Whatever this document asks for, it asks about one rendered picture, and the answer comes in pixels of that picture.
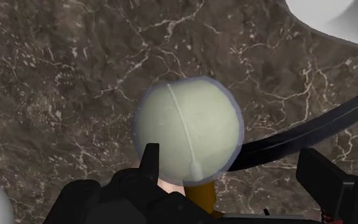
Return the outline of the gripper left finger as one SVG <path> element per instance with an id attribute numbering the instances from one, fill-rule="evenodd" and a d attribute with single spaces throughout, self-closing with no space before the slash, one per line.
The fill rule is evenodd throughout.
<path id="1" fill-rule="evenodd" d="M 66 184 L 43 224 L 168 224 L 152 208 L 167 195 L 158 175 L 159 144 L 149 143 L 139 167 L 116 172 L 106 186 L 92 179 Z"/>

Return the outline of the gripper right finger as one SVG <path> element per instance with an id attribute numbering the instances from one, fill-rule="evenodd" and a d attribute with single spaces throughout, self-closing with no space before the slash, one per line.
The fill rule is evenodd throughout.
<path id="1" fill-rule="evenodd" d="M 347 174 L 317 150 L 303 148 L 296 179 L 328 216 L 358 224 L 358 176 Z"/>

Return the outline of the black curved band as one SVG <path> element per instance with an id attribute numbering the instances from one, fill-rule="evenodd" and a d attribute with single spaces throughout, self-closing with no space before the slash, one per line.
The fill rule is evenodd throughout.
<path id="1" fill-rule="evenodd" d="M 242 145 L 230 171 L 279 160 L 313 146 L 358 122 L 358 95 L 342 105 L 287 131 Z"/>

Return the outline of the pale round bulb amber base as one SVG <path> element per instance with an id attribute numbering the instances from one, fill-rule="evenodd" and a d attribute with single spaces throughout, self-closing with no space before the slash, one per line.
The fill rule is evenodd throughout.
<path id="1" fill-rule="evenodd" d="M 139 155 L 148 143 L 160 145 L 159 179 L 184 188 L 187 199 L 215 218 L 214 181 L 238 157 L 244 121 L 234 96 L 207 76 L 151 87 L 133 118 Z"/>

